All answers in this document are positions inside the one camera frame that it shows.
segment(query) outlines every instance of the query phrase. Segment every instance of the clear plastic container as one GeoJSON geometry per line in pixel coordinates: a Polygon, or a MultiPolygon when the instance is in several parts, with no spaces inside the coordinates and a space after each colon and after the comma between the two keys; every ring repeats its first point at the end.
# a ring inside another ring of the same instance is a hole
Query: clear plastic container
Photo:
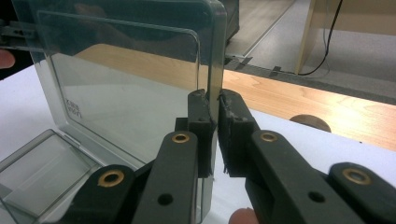
{"type": "MultiPolygon", "coordinates": [[[[27,42],[44,49],[32,57],[60,130],[0,163],[0,214],[15,223],[57,220],[101,166],[137,169],[155,159],[176,118],[187,117],[189,92],[206,89],[218,116],[226,29],[220,2],[13,4],[19,20],[36,27],[27,42]]],[[[211,189],[212,177],[199,180],[197,222],[210,209],[211,189]]]]}

